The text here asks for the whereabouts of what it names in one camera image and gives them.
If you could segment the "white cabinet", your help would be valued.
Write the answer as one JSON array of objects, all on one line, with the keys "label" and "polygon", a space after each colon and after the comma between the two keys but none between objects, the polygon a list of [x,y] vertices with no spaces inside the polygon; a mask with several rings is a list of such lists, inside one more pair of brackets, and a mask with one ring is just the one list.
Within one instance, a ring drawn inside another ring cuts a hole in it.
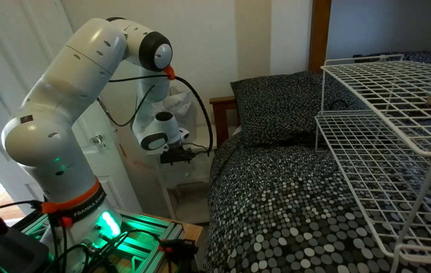
[{"label": "white cabinet", "polygon": [[190,133],[188,145],[197,156],[190,162],[160,163],[162,148],[146,152],[155,169],[162,191],[162,200],[168,207],[170,218],[191,224],[208,223],[208,190],[210,186],[210,167],[217,145],[214,144],[210,155],[205,152],[210,137],[206,126],[198,126]]}]

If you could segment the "white drawer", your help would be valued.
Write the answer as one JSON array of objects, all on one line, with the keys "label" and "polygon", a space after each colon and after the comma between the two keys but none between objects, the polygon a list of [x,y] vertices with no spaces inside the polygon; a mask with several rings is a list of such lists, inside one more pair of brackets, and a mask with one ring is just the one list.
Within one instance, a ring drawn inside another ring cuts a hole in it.
[{"label": "white drawer", "polygon": [[198,154],[190,162],[159,164],[163,181],[168,187],[192,182],[208,183],[213,158],[212,151],[209,156],[205,153]]}]

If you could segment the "white plastic bag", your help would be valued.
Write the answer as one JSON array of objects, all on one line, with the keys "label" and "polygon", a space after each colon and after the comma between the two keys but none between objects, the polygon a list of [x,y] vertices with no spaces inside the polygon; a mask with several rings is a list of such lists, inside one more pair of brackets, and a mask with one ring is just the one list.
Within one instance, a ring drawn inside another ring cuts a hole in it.
[{"label": "white plastic bag", "polygon": [[196,98],[186,88],[170,87],[168,96],[151,106],[151,116],[160,111],[171,112],[178,122],[178,126],[189,131],[189,136],[184,142],[193,142],[197,138],[197,114]]}]

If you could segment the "wooden headboard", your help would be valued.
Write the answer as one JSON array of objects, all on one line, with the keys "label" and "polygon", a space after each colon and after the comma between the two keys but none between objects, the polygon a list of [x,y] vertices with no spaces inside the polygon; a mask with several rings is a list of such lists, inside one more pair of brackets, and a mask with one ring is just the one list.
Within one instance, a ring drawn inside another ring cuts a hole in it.
[{"label": "wooden headboard", "polygon": [[227,117],[228,110],[236,110],[238,116],[238,126],[241,125],[238,104],[235,96],[210,98],[209,104],[212,106],[214,111],[217,147],[221,147],[222,144],[229,138],[229,124]]}]

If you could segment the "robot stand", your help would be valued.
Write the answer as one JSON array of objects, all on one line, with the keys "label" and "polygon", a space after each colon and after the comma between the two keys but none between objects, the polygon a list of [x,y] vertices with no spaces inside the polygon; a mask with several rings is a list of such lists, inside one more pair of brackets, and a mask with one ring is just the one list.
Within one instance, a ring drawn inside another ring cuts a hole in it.
[{"label": "robot stand", "polygon": [[202,273],[197,254],[174,263],[161,240],[194,240],[184,224],[115,209],[99,209],[78,223],[32,212],[14,228],[47,246],[52,261],[42,273]]}]

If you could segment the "silver door knob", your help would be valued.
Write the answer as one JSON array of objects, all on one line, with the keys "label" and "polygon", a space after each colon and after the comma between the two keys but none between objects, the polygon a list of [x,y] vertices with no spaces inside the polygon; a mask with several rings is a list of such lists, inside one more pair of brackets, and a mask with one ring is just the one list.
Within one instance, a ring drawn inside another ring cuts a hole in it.
[{"label": "silver door knob", "polygon": [[95,135],[89,139],[91,145],[98,147],[99,149],[106,149],[106,144],[104,142],[104,136],[101,134]]}]

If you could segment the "black and red clamp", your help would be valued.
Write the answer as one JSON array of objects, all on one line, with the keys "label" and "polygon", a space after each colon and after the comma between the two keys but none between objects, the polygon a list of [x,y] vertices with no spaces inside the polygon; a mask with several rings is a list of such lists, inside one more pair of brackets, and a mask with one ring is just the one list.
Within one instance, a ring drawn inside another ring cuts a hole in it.
[{"label": "black and red clamp", "polygon": [[196,242],[188,239],[161,240],[158,244],[158,250],[174,263],[191,261],[198,249]]}]

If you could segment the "dotted black pillow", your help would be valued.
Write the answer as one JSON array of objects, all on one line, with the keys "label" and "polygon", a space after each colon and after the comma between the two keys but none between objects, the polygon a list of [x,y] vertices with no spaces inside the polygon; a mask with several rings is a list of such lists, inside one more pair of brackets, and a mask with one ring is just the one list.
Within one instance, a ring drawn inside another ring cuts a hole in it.
[{"label": "dotted black pillow", "polygon": [[356,111],[365,105],[321,72],[261,76],[231,82],[246,146],[309,146],[320,110]]}]

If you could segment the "dotted black duvet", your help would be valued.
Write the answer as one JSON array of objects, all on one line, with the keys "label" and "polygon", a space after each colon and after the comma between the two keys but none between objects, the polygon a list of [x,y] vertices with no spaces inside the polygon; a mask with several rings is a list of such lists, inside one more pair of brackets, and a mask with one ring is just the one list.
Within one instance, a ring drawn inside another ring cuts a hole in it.
[{"label": "dotted black duvet", "polygon": [[431,164],[396,136],[250,147],[211,165],[207,273],[389,273]]}]

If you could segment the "black box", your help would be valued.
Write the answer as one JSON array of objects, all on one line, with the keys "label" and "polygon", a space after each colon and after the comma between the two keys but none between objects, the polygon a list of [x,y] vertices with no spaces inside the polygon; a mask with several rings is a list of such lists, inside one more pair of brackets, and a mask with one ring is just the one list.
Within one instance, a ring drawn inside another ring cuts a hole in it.
[{"label": "black box", "polygon": [[0,273],[42,273],[52,259],[44,244],[0,218]]}]

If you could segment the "white door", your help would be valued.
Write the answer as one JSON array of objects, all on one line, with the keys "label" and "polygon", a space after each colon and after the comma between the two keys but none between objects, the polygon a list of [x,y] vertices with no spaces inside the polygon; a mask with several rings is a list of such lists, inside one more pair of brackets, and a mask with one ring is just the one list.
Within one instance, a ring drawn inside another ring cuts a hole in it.
[{"label": "white door", "polygon": [[[42,191],[4,151],[2,129],[72,33],[60,0],[0,0],[0,187],[14,201],[41,200]],[[109,202],[140,213],[115,130],[99,104],[93,103],[72,129]],[[106,149],[90,144],[98,134]]]}]

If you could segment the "wooden post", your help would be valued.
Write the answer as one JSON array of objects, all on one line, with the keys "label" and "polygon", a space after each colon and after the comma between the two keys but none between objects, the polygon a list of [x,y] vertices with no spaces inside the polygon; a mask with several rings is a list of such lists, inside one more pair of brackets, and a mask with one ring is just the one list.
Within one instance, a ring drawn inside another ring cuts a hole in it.
[{"label": "wooden post", "polygon": [[311,6],[308,69],[319,71],[326,60],[332,0],[313,0]]}]

